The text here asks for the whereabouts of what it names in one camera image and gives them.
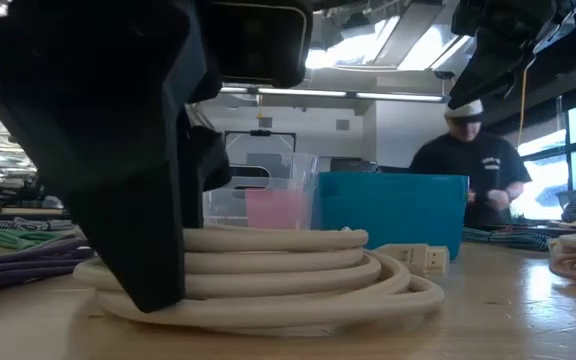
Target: white cap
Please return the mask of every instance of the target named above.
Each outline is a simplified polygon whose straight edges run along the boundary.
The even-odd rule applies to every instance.
[[[451,109],[446,105],[446,112],[444,113],[446,117],[449,118],[464,118],[464,117],[476,117],[484,112],[484,106],[481,104],[481,100],[475,100],[464,106],[458,107],[456,109]]]

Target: green cable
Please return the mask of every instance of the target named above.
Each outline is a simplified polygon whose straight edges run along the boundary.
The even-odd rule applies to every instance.
[[[59,236],[57,232],[0,229],[0,246],[20,251]]]

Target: white wall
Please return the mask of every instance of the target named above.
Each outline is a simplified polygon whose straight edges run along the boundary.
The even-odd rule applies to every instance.
[[[259,128],[257,114],[252,107],[239,107],[231,110],[222,106],[204,106],[204,114],[213,125],[222,131],[250,131]],[[272,117],[273,132],[294,132],[297,134],[297,152],[321,157],[362,157],[362,121],[351,109],[302,109],[288,107],[262,108],[262,115]],[[350,120],[350,130],[337,131],[338,119]],[[292,144],[292,138],[283,137]],[[277,137],[251,138],[242,136],[229,148],[229,155],[241,158],[244,152],[289,152],[290,148]],[[329,159],[322,159],[323,170]]]
[[[377,161],[377,102],[364,114],[361,157],[364,160]]]
[[[427,142],[445,134],[443,104],[377,102],[377,162],[408,167]]]

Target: orange cable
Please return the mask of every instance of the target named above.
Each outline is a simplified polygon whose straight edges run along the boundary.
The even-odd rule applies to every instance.
[[[521,84],[521,111],[519,113],[519,133],[517,134],[517,148],[521,145],[521,132],[524,128],[524,116],[526,113],[526,83],[528,80],[528,68],[524,70],[523,81]]]
[[[261,113],[261,106],[262,106],[262,102],[263,102],[263,95],[257,95],[258,96],[258,105],[259,105],[259,114],[257,114],[257,119],[261,119],[263,117],[262,113]]]

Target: wooden table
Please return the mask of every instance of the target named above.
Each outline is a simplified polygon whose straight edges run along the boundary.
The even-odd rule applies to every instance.
[[[576,284],[545,254],[465,244],[443,309],[325,337],[254,337],[105,314],[68,277],[0,291],[0,360],[576,360]]]

